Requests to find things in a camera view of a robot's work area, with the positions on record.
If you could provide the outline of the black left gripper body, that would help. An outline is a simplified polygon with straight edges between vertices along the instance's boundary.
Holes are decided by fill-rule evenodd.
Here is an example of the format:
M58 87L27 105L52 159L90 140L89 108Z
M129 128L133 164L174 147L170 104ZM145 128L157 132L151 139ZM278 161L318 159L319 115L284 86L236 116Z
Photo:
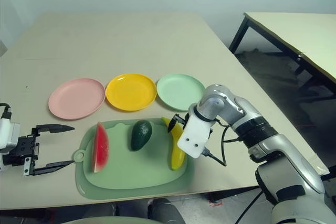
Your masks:
M35 176L35 161L38 160L39 143L36 136L28 135L18 138L18 143L9 153L2 156L2 162L7 166L23 166L23 176Z

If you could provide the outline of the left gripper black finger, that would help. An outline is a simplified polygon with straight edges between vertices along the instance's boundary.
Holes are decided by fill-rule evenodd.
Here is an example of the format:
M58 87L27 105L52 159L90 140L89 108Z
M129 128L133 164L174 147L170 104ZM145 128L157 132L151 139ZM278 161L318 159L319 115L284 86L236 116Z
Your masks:
M35 137L40 136L40 132L61 133L74 130L74 127L62 124L42 124L32 128L31 134Z
M72 163L74 163L74 161L62 161L62 162L49 163L45 167L42 167L42 168L35 168L33 166L29 174L32 176L37 176L37 175L42 175L42 174L53 173Z

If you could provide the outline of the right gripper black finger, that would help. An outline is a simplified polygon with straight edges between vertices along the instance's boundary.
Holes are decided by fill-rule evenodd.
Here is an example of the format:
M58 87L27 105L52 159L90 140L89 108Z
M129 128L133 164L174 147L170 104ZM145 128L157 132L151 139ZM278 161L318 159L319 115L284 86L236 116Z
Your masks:
M185 119L180 117L179 114L175 114L169 122L169 125L167 127L167 131L171 132L173 130L173 128L175 127L176 123L184 125L185 124Z

